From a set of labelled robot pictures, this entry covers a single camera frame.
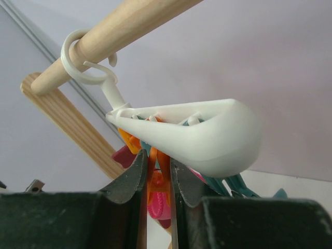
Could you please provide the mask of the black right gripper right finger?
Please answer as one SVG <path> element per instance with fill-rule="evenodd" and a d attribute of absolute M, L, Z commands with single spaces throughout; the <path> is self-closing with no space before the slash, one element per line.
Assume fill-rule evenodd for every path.
<path fill-rule="evenodd" d="M 306 199 L 219 195 L 171 160 L 173 248 L 331 248 L 331 218 Z"/>

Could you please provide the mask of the pink sock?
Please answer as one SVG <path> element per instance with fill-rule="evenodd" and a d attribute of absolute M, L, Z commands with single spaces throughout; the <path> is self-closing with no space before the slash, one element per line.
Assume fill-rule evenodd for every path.
<path fill-rule="evenodd" d="M 171 218 L 169 182 L 163 179 L 160 169 L 155 169 L 149 189 L 147 210 L 151 218 L 167 220 Z"/>

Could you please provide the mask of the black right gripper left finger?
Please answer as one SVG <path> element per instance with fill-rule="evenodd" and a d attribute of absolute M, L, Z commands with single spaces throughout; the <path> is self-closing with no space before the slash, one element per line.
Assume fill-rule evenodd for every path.
<path fill-rule="evenodd" d="M 145 150 L 98 192 L 1 195 L 1 248 L 146 248 Z"/>

